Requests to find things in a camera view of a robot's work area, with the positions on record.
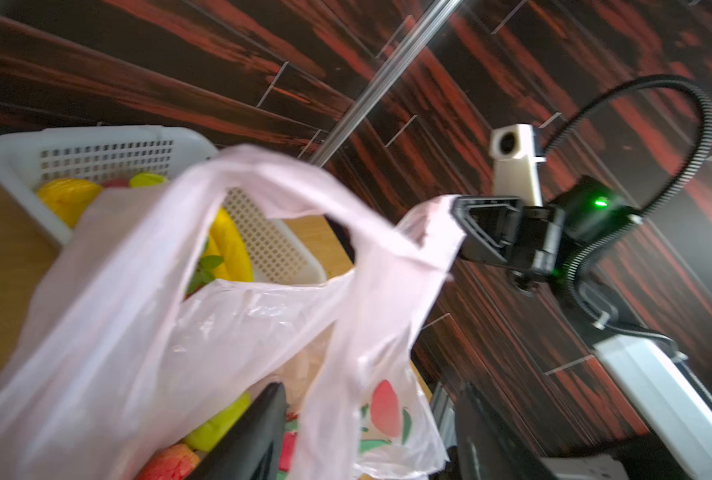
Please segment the pink plastic bag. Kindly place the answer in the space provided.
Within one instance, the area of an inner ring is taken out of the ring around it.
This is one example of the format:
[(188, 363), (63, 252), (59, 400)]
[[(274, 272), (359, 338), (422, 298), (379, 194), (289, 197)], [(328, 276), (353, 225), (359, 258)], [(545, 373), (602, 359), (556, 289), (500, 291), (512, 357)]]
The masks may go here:
[[(219, 204), (327, 215), (354, 267), (320, 284), (216, 280), (187, 293)], [(310, 345), (294, 479), (420, 479), (446, 449), (410, 351), (463, 232), (454, 197), (398, 223), (327, 171), (250, 145), (156, 187), (102, 193), (38, 285), (0, 373), (0, 479), (130, 479)]]

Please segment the red fake apple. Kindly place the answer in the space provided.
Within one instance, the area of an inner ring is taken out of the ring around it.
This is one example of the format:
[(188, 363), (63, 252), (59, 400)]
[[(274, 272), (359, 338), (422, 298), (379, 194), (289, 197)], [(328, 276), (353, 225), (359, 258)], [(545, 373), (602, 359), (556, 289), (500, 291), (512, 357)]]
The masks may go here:
[(154, 455), (135, 477), (136, 480), (182, 480), (201, 459), (186, 444), (177, 443)]

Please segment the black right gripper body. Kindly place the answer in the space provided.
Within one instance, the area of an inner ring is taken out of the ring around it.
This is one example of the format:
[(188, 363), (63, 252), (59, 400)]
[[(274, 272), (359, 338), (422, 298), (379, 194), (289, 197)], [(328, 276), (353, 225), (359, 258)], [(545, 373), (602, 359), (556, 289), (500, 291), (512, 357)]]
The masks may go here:
[(525, 294), (547, 283), (565, 294), (579, 292), (605, 251), (641, 224), (640, 212), (601, 181), (583, 176), (543, 207), (527, 207), (520, 225), (526, 241), (515, 258), (532, 264), (510, 267), (508, 277)]

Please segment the red green fake dragon fruit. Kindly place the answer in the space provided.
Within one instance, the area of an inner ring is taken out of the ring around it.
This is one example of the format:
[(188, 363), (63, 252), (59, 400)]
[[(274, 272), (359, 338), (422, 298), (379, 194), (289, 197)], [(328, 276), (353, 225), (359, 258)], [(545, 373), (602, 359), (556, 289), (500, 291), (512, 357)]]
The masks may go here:
[(287, 417), (285, 431), (282, 442), (282, 450), (279, 459), (279, 479), (285, 479), (291, 468), (292, 458), (295, 451), (297, 436), (299, 431), (298, 415), (290, 414)]

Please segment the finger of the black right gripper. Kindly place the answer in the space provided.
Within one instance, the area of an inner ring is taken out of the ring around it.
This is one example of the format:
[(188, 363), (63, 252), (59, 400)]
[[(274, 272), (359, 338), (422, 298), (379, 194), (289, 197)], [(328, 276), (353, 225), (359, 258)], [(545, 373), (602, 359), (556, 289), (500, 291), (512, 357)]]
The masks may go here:
[(524, 202), (513, 196), (458, 196), (452, 215), (465, 233), (462, 260), (505, 267), (513, 253)]

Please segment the green fake pear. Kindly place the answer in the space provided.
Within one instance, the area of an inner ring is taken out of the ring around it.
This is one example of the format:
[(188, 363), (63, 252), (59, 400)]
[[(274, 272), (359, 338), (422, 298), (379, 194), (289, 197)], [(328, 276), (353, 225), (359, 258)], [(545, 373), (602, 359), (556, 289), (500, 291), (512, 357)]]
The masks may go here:
[(187, 434), (183, 442), (192, 450), (211, 452), (248, 410), (251, 403), (251, 395), (245, 391), (228, 407)]

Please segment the yellow fake banana bunch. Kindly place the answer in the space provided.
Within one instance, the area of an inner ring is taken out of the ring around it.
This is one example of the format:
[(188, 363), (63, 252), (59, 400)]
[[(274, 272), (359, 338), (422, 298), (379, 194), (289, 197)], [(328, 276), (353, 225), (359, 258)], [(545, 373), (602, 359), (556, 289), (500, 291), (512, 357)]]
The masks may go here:
[(234, 221), (223, 208), (217, 211), (209, 229), (199, 265), (210, 278), (234, 282), (254, 281), (244, 241)]

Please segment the white perforated plastic basket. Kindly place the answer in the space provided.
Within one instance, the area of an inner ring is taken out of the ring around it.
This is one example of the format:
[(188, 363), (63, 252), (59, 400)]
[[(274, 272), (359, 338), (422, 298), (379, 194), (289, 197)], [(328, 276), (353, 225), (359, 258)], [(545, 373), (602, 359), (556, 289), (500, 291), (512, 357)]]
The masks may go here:
[[(172, 180), (217, 153), (204, 136), (163, 126), (52, 128), (0, 136), (0, 186), (58, 246), (72, 228), (37, 196), (39, 188), (62, 179), (106, 187), (154, 186)], [(322, 283), (324, 268), (281, 220), (262, 213), (234, 188), (222, 203), (236, 225), (259, 282)]]

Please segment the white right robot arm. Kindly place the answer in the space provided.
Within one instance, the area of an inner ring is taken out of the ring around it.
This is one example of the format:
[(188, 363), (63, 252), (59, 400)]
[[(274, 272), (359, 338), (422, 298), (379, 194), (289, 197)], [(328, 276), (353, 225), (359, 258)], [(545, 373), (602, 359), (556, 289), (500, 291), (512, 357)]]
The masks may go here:
[(547, 205), (516, 196), (459, 196), (451, 213), (463, 260), (507, 270), (515, 289), (545, 283), (564, 317), (691, 479), (712, 479), (712, 396), (675, 340), (641, 325), (592, 269), (644, 221), (642, 211), (584, 176)]

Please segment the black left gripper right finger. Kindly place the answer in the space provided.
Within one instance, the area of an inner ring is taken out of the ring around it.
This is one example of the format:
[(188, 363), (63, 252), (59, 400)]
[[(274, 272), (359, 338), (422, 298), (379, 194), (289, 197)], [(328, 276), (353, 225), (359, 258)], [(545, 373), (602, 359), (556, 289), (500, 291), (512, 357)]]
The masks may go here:
[(455, 429), (461, 479), (557, 478), (472, 383), (457, 398)]

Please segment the small yellow fake fruit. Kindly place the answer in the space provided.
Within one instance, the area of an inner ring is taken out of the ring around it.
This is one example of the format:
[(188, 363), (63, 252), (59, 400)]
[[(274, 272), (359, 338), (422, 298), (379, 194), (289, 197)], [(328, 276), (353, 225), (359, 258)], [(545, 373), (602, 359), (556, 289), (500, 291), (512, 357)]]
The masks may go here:
[(104, 188), (84, 179), (52, 180), (36, 191), (37, 197), (69, 228), (73, 229), (84, 211)]

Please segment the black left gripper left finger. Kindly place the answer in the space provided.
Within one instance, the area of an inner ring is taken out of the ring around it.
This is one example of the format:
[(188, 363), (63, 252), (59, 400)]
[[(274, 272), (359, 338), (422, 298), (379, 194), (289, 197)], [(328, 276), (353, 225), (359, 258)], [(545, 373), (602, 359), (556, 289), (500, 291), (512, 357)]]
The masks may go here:
[(266, 386), (186, 479), (276, 479), (287, 407), (284, 385)]

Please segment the light green fake fruit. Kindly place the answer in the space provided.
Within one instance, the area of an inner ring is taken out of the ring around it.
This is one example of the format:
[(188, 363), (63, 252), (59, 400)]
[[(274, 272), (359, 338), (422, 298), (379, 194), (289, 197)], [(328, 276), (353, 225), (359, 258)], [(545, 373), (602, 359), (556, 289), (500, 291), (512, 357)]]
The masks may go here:
[(157, 186), (167, 182), (168, 179), (165, 176), (150, 172), (141, 172), (130, 178), (128, 185), (130, 188), (142, 188)]

